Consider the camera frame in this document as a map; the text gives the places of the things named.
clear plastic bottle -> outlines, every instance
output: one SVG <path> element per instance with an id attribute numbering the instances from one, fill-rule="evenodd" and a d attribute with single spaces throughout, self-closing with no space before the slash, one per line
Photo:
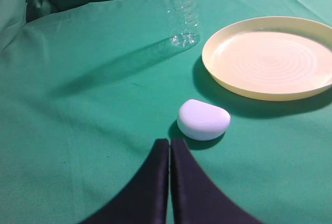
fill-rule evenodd
<path id="1" fill-rule="evenodd" d="M 198 0 L 163 0 L 171 43 L 175 46 L 193 46 L 200 40 Z"/>

green tablecloth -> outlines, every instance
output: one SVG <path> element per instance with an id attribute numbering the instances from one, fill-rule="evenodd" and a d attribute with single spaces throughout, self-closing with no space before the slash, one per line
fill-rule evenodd
<path id="1" fill-rule="evenodd" d="M 251 100 L 220 87 L 201 62 L 206 40 L 226 25 L 271 15 L 332 24 L 332 1 L 199 7 L 202 40 L 176 55 L 163 52 L 160 0 L 91 3 L 32 21 L 12 42 L 1 34 L 10 43 L 0 52 L 1 223 L 86 218 L 130 180 L 156 138 L 179 135 L 174 121 L 190 98 L 232 115 L 220 142 L 189 141 L 229 197 L 265 223 L 332 223 L 332 91 Z"/>

white soft object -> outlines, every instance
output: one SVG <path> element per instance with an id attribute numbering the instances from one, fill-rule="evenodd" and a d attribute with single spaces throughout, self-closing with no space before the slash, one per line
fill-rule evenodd
<path id="1" fill-rule="evenodd" d="M 184 103 L 177 116 L 179 129 L 186 136 L 199 141 L 221 136 L 229 124 L 230 115 L 226 110 L 197 100 Z"/>

yellow plate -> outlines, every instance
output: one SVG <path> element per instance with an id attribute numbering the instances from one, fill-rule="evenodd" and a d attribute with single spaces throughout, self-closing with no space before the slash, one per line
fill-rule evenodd
<path id="1" fill-rule="evenodd" d="M 210 37 L 202 57 L 220 85 L 253 99 L 298 100 L 332 87 L 332 28 L 307 19 L 234 23 Z"/>

plate rim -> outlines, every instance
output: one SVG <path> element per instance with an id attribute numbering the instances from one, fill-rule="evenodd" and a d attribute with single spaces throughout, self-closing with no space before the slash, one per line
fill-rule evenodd
<path id="1" fill-rule="evenodd" d="M 212 78 L 222 87 L 224 87 L 225 89 L 236 93 L 238 95 L 244 96 L 244 97 L 249 97 L 252 99 L 257 99 L 257 100 L 264 100 L 264 101 L 291 101 L 291 100 L 299 100 L 299 99 L 304 99 L 304 98 L 308 98 L 308 97 L 312 97 L 315 96 L 317 94 L 320 94 L 326 90 L 328 90 L 329 88 L 332 87 L 332 81 L 326 85 L 323 85 L 321 87 L 317 87 L 311 90 L 306 90 L 306 91 L 300 91 L 300 92 L 294 92 L 294 93 L 266 93 L 266 92 L 257 92 L 257 91 L 250 91 L 248 89 L 245 88 L 240 88 L 240 87 L 236 87 L 233 86 L 229 83 L 224 82 L 223 80 L 220 80 L 217 78 L 217 76 L 215 76 L 209 69 L 209 66 L 207 66 L 206 64 L 206 60 L 207 58 L 204 58 L 204 51 L 206 50 L 207 45 L 209 44 L 209 42 L 211 42 L 211 40 L 220 32 L 222 32 L 224 29 L 229 28 L 231 26 L 234 25 L 239 25 L 243 22 L 249 22 L 249 21 L 253 21 L 253 20 L 259 20 L 259 19 L 278 19 L 278 21 L 280 20 L 289 20 L 289 19 L 293 19 L 293 20 L 299 20 L 299 21 L 306 21 L 306 22 L 311 22 L 313 24 L 318 24 L 324 28 L 330 29 L 332 31 L 332 27 L 315 21 L 315 20 L 311 20 L 311 19 L 306 19 L 306 18 L 300 18 L 300 17 L 290 17 L 290 16 L 266 16 L 266 17 L 256 17 L 256 18 L 249 18 L 249 19 L 245 19 L 245 20 L 241 20 L 241 21 L 237 21 L 234 22 L 232 24 L 229 24 L 227 26 L 224 26 L 223 28 L 221 28 L 220 30 L 216 31 L 213 35 L 211 35 L 209 37 L 209 39 L 205 42 L 204 46 L 203 46 L 203 50 L 202 50 L 202 62 L 204 67 L 206 68 L 206 70 L 209 72 L 209 74 L 212 76 Z"/>

